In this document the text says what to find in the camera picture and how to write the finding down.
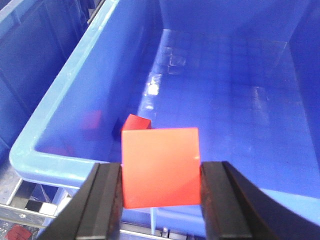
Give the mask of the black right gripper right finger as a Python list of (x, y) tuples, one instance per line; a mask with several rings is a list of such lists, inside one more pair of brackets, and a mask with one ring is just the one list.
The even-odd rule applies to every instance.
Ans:
[(318, 240), (319, 225), (263, 193), (227, 161), (200, 165), (208, 240)]

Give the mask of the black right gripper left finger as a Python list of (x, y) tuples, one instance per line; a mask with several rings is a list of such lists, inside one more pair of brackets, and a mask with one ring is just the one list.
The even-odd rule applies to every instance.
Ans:
[(96, 163), (75, 196), (42, 232), (42, 239), (118, 240), (122, 211), (120, 163)]

